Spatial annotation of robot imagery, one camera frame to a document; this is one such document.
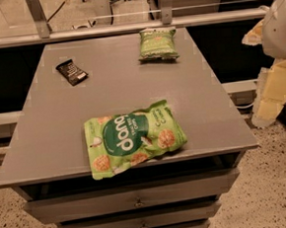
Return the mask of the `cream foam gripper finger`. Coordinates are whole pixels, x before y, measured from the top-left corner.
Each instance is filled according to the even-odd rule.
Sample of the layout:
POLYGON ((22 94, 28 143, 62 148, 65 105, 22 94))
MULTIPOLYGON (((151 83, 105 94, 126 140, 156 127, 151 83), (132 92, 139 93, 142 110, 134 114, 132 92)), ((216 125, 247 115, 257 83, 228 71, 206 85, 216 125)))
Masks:
POLYGON ((262 44, 262 24, 263 21, 259 21, 255 26, 243 36, 242 43, 250 46, 262 44))
POLYGON ((286 105, 286 59, 275 59, 270 68, 258 73, 256 97, 253 102, 253 126, 269 127, 286 105))

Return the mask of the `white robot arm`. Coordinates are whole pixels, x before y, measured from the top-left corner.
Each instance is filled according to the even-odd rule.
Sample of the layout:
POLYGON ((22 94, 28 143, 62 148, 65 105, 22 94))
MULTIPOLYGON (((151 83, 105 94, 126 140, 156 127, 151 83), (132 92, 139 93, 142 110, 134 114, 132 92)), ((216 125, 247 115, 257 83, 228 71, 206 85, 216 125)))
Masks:
POLYGON ((243 36, 242 43, 262 45, 262 51, 274 58, 269 69, 261 69, 251 122, 269 127, 286 105, 286 0, 274 0, 265 17, 243 36))

